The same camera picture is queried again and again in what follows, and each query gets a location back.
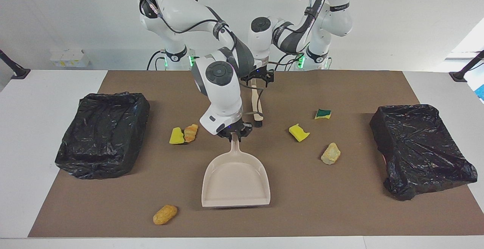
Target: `black trash bag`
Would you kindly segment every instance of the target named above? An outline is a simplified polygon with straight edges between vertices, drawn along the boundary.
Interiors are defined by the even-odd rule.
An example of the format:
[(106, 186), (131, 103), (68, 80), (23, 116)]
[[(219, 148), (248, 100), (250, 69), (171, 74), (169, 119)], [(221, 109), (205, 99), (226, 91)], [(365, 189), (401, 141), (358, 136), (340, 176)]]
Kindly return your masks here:
[(383, 184), (397, 199), (477, 181), (433, 106), (381, 106), (370, 126), (386, 162)]
[(85, 96), (64, 134), (56, 165), (80, 179), (128, 173), (140, 152), (149, 111), (141, 93)]

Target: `brown mat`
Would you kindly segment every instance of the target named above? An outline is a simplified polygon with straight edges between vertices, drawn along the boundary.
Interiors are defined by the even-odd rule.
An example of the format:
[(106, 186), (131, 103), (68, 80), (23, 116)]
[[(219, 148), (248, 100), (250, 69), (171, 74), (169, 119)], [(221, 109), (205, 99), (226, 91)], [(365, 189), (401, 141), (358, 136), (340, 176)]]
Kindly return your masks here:
[[(418, 103), (403, 73), (290, 72), (275, 81), (262, 96), (264, 126), (240, 146), (266, 168), (269, 206), (202, 208), (205, 169), (230, 144), (202, 127), (195, 142), (168, 144), (173, 127), (197, 123), (209, 105), (189, 72), (110, 71), (100, 93), (142, 92), (151, 104), (138, 161), (116, 179), (78, 180), (61, 170), (29, 237), (484, 235), (484, 214), (467, 186), (411, 201), (384, 189), (369, 122), (378, 106)], [(250, 91), (242, 92), (247, 101)], [(313, 120), (318, 108), (332, 110), (331, 119)], [(311, 132), (303, 142), (287, 132), (296, 123)], [(342, 155), (328, 166), (319, 158), (331, 142)], [(156, 226), (152, 216), (164, 204), (179, 213)]]

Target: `sponge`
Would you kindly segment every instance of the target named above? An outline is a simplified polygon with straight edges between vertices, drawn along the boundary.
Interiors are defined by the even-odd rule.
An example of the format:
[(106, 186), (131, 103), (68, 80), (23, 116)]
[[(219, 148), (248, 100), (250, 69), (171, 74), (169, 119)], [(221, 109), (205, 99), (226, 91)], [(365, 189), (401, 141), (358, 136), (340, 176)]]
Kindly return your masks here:
[(180, 127), (175, 127), (173, 130), (171, 130), (170, 144), (182, 144), (182, 143), (185, 143), (182, 129)]
[(318, 109), (318, 112), (316, 113), (316, 117), (314, 117), (315, 120), (329, 119), (329, 118), (331, 118), (331, 110), (322, 110), (322, 109)]
[(304, 130), (299, 127), (299, 124), (293, 125), (289, 127), (289, 133), (291, 133), (298, 142), (303, 141), (303, 139), (307, 138), (310, 133), (304, 132)]

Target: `green scrub pad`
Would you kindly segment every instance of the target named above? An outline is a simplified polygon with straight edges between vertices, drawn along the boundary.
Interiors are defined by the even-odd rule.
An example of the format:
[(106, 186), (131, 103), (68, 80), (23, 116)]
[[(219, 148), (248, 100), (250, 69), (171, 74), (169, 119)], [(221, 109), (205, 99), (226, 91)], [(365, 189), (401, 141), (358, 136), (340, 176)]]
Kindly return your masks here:
[(331, 110), (322, 110), (318, 109), (318, 112), (316, 113), (316, 117), (314, 119), (329, 119), (331, 118)]

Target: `green indicator light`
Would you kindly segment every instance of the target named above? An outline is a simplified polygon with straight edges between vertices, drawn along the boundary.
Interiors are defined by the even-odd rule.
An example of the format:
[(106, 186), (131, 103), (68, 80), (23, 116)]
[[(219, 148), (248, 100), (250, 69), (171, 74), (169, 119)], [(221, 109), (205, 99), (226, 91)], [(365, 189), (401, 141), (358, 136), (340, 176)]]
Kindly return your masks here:
[(306, 57), (304, 57), (304, 56), (301, 56), (301, 58), (299, 58), (299, 60), (298, 60), (298, 68), (303, 68), (304, 60), (305, 59), (306, 59)]

